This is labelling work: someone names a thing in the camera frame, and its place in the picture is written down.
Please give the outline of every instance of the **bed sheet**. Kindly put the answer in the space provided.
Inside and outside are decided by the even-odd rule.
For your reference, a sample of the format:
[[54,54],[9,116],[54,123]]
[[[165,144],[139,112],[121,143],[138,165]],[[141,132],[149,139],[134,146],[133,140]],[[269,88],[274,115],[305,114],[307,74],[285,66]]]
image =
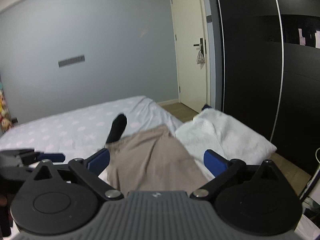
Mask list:
[[87,158],[104,147],[112,121],[127,116],[123,136],[166,124],[172,134],[182,123],[145,96],[121,99],[45,117],[10,129],[0,138],[0,150],[34,148],[47,153],[62,152],[65,163]]

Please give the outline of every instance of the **black sock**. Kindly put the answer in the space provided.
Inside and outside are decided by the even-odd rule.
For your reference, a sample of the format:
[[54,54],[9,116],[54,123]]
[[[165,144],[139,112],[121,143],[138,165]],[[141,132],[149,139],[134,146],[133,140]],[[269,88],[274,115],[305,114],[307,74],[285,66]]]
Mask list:
[[119,114],[116,119],[113,120],[111,130],[106,143],[113,143],[121,138],[125,127],[127,126],[127,118],[124,114]]

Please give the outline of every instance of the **brown fabric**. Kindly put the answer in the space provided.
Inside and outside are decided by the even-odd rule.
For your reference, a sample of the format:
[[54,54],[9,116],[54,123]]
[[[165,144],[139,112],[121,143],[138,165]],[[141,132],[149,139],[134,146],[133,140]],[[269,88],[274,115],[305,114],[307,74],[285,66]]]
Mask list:
[[106,148],[110,151],[108,181],[125,196],[132,190],[190,194],[208,182],[165,125],[106,144]]

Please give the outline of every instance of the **white logo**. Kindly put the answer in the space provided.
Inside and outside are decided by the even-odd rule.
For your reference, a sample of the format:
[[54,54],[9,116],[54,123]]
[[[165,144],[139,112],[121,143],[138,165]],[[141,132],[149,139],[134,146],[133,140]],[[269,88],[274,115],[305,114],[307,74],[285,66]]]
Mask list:
[[155,192],[152,194],[152,196],[158,198],[158,197],[161,197],[162,195],[160,192]]

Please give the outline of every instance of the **door frame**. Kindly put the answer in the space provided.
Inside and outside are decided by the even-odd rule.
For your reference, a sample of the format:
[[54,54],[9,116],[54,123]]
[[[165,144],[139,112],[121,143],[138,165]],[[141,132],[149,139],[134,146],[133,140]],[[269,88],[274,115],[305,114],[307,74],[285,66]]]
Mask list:
[[[208,28],[207,28],[207,19],[206,19],[206,11],[205,11],[205,5],[204,0],[200,0],[201,5],[201,15],[202,15],[202,26],[204,30],[204,40],[206,42],[206,51],[207,53],[204,55],[205,58],[205,69],[206,69],[206,103],[210,105],[210,52],[209,52],[209,37],[208,37]],[[172,27],[174,27],[173,23],[173,13],[172,13],[172,7],[171,7],[171,0],[170,0],[170,8],[171,8],[171,15],[172,15]],[[173,39],[174,39],[174,47],[176,46],[176,41],[173,33]],[[178,96],[179,96],[179,102],[180,102],[180,91],[179,91],[179,74],[178,74],[178,62],[177,62],[177,50],[175,49],[176,54],[176,68],[177,68],[177,79],[178,79]]]

